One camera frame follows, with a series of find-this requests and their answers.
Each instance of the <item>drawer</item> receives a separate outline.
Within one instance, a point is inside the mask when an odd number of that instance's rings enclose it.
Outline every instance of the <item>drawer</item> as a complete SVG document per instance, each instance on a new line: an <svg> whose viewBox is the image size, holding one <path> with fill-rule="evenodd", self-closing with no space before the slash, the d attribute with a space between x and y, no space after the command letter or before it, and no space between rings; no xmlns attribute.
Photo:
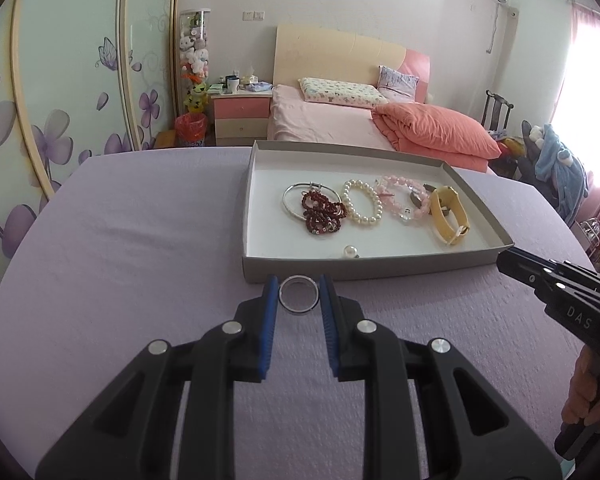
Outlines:
<svg viewBox="0 0 600 480"><path fill-rule="evenodd" d="M224 97L214 99L216 119L266 119L269 117L268 97Z"/></svg>
<svg viewBox="0 0 600 480"><path fill-rule="evenodd" d="M268 119L218 119L216 139L235 137L267 137Z"/></svg>
<svg viewBox="0 0 600 480"><path fill-rule="evenodd" d="M216 139L216 146L253 146L256 140L267 140L267 137L226 137Z"/></svg>

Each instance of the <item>red plastic bag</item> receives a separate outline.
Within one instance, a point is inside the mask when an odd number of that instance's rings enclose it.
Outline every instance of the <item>red plastic bag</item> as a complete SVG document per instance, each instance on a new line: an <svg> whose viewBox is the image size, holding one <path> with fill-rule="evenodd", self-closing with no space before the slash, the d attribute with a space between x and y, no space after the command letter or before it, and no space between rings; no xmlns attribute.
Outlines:
<svg viewBox="0 0 600 480"><path fill-rule="evenodd" d="M207 118L202 113L189 113L176 118L176 133L181 146L205 145Z"/></svg>

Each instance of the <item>yellow watch strap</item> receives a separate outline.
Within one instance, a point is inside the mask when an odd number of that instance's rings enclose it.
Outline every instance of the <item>yellow watch strap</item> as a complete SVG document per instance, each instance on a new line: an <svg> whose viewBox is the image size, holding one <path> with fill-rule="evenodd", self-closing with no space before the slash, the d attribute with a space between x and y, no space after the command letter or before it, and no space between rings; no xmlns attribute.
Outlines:
<svg viewBox="0 0 600 480"><path fill-rule="evenodd" d="M454 229L446 220L442 213L442 206L448 207L456 217L456 222L458 222L457 229ZM469 232L469 219L466 217L466 212L464 211L464 207L462 207L458 193L452 187L443 186L436 188L431 193L430 209L436 230L447 244L457 244Z"/></svg>

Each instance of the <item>curtain rod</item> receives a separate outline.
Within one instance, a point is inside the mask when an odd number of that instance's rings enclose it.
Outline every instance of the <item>curtain rod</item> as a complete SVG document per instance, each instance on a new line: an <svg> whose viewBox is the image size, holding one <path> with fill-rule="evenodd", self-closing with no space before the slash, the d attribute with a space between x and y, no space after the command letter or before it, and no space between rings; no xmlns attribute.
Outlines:
<svg viewBox="0 0 600 480"><path fill-rule="evenodd" d="M600 16L600 11L596 10L596 9L592 9L591 7L587 7L586 5L581 4L580 2L577 2L576 0L564 0L565 2L569 2L570 4L576 4L581 6L583 9L587 9L590 10L591 12L597 14Z"/></svg>

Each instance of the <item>white cup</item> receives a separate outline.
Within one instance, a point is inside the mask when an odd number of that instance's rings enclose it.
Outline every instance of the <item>white cup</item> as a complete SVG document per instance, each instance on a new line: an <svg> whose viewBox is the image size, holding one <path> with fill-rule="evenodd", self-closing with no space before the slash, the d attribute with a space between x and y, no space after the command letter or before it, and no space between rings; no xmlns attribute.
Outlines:
<svg viewBox="0 0 600 480"><path fill-rule="evenodd" d="M231 92L232 94L235 94L238 91L239 84L240 84L239 79L229 79L229 81L226 82L227 88L228 88L229 92Z"/></svg>

